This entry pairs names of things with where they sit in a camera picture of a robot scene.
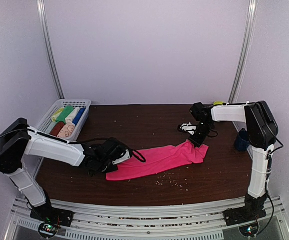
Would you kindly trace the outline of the orange bunny pattern towel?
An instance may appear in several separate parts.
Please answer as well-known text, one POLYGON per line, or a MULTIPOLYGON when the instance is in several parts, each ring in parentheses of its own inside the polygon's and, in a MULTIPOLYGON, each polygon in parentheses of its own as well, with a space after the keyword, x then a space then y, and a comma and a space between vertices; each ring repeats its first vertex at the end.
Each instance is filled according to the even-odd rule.
POLYGON ((57 137, 61 139, 69 138, 74 132, 75 128, 76 126, 72 122, 69 122, 60 130, 57 137))

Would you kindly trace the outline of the pink towel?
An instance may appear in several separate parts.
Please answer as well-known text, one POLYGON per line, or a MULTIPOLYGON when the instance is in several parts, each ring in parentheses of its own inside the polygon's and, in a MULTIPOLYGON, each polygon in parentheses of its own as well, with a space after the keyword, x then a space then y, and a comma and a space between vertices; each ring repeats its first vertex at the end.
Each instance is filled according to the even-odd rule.
POLYGON ((202 164, 209 147, 205 144, 195 147, 189 140, 177 146, 168 145, 140 150, 146 162, 136 157, 118 164, 118 170, 106 174, 107 181, 126 181, 159 174, 190 164, 202 164))

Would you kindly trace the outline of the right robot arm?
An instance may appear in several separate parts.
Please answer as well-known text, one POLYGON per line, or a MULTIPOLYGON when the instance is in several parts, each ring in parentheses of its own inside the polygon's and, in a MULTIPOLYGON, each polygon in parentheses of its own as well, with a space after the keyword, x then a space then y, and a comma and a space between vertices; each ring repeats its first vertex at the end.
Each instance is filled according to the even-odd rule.
POLYGON ((245 206, 241 209, 240 215, 244 220, 251 221, 263 209, 267 199, 272 155, 278 141, 279 128, 268 104, 265 101, 258 101, 205 106, 198 102, 190 108, 190 113, 198 125, 188 139, 196 147, 204 143, 209 133, 213 131, 215 122, 246 124, 252 149, 252 170, 245 206))

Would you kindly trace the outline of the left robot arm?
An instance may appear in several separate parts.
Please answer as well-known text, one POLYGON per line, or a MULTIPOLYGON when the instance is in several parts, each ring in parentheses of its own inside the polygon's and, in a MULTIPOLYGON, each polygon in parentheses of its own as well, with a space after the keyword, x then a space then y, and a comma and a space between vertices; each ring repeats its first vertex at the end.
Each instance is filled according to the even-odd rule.
POLYGON ((34 213, 45 222, 52 222, 57 212, 46 190, 26 169, 24 156, 82 167, 92 176, 117 171, 119 164, 133 156, 133 150, 113 137, 69 141, 38 131, 25 118, 13 122, 0 134, 0 173, 8 176, 26 197, 34 213))

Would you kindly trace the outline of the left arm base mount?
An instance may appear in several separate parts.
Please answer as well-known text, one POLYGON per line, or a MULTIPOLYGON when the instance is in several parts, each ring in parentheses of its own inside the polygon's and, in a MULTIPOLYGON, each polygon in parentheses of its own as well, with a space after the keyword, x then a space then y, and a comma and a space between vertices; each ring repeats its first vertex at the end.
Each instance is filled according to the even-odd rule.
POLYGON ((50 216, 42 217, 42 214, 37 214, 34 210, 31 211, 30 217, 57 227, 70 227, 72 225, 74 212, 54 208, 50 216))

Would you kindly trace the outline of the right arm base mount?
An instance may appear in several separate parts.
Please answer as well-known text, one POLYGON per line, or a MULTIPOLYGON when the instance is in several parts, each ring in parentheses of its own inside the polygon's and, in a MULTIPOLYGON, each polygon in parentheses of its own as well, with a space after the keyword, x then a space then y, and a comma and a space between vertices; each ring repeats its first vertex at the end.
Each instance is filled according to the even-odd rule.
POLYGON ((229 227, 248 222, 256 222, 258 219, 266 217, 267 213, 264 209, 257 210, 256 212, 249 212, 245 207, 239 207, 225 210, 223 216, 226 225, 229 227))

